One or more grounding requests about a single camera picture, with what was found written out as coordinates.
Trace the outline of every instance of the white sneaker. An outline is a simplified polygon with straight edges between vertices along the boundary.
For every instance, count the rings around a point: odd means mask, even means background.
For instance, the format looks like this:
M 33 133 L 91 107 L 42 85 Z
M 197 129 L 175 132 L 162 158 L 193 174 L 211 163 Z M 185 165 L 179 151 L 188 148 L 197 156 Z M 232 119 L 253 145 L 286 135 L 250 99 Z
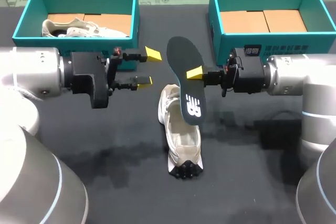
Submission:
M 158 118 L 166 130 L 169 173 L 176 178 L 197 176 L 203 170 L 200 129 L 183 120 L 177 85 L 167 85 L 162 90 Z
M 124 38 L 129 37 L 121 31 L 106 27 L 99 27 L 93 22 L 86 22 L 75 18 L 69 23 L 54 23 L 46 19 L 42 24 L 43 37 L 105 37 Z

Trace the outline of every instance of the black mat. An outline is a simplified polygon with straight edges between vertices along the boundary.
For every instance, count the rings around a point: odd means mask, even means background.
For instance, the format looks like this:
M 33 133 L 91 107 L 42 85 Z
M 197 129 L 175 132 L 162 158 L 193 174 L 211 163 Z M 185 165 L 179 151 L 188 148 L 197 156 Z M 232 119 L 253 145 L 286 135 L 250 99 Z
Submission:
M 335 4 L 328 7 L 335 18 Z M 13 45 L 20 12 L 0 8 L 0 46 Z M 229 92 L 222 98 L 219 87 L 207 87 L 204 172 L 175 179 L 167 171 L 165 133 L 157 121 L 162 88 L 177 83 L 165 52 L 171 37 L 183 36 L 206 66 L 213 64 L 207 6 L 141 6 L 140 13 L 141 46 L 163 57 L 161 64 L 139 66 L 138 75 L 153 77 L 152 88 L 115 92 L 105 110 L 92 110 L 84 94 L 38 104 L 43 143 L 88 190 L 87 223 L 300 223 L 295 192 L 302 175 L 296 156 L 301 97 Z

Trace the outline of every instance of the shoe box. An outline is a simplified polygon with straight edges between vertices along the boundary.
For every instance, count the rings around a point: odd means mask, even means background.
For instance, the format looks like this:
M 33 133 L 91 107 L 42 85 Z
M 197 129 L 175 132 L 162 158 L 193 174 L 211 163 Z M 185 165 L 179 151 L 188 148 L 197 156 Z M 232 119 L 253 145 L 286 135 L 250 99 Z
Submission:
M 232 48 L 266 61 L 270 55 L 328 53 L 336 27 L 322 0 L 209 0 L 217 65 Z
M 45 38 L 41 36 L 45 19 L 67 23 L 74 18 L 91 21 L 100 27 L 122 31 L 129 38 Z M 28 0 L 13 34 L 19 47 L 56 47 L 62 56 L 72 51 L 101 51 L 105 57 L 115 47 L 138 48 L 138 0 Z M 124 61 L 119 69 L 134 70 L 135 61 Z

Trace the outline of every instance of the teal box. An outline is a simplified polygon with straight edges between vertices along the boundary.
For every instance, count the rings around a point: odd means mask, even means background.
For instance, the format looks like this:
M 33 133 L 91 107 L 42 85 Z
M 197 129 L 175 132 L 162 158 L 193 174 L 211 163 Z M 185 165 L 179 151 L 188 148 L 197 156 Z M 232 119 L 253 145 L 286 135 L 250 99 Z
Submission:
M 42 23 L 49 13 L 132 15 L 129 38 L 47 38 L 41 37 Z M 138 47 L 140 22 L 138 0 L 28 0 L 13 34 L 18 47 L 56 47 L 62 56 L 71 51 L 102 51 L 108 57 L 114 47 Z M 135 61 L 124 61 L 120 69 L 134 70 Z
M 225 33 L 220 12 L 237 10 L 298 9 L 304 33 Z M 224 65 L 232 48 L 244 48 L 247 55 L 328 53 L 336 27 L 322 0 L 209 0 L 209 22 L 217 65 Z

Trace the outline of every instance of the shoe sole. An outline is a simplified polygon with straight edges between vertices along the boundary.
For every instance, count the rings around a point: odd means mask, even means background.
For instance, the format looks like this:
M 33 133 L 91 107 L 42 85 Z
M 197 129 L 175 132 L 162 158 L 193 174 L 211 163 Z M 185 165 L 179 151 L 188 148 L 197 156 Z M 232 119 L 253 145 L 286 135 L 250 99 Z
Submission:
M 161 96 L 160 96 L 160 102 L 159 102 L 159 106 L 158 106 L 158 119 L 159 122 L 161 124 L 164 125 L 163 122 L 163 118 L 162 118 L 162 109 L 161 109 L 161 97 L 162 97 L 162 93 L 161 92 Z M 197 164 L 194 164 L 192 161 L 190 160 L 186 160 L 182 165 L 180 166 L 176 166 L 175 162 L 173 162 L 171 160 L 171 154 L 170 154 L 170 150 L 169 150 L 169 154 L 168 154 L 168 172 L 170 175 L 173 175 L 175 178 L 192 178 L 194 176 L 198 176 L 202 171 L 203 171 L 203 162 L 202 162 L 202 157 L 201 155 L 199 155 L 199 159 Z
M 201 155 L 197 164 L 194 164 L 190 160 L 187 160 L 180 166 L 176 166 L 172 162 L 170 154 L 168 155 L 168 171 L 171 169 L 171 171 L 169 171 L 169 174 L 174 176 L 175 178 L 186 179 L 193 178 L 195 176 L 197 177 L 203 171 L 201 167 L 203 167 Z

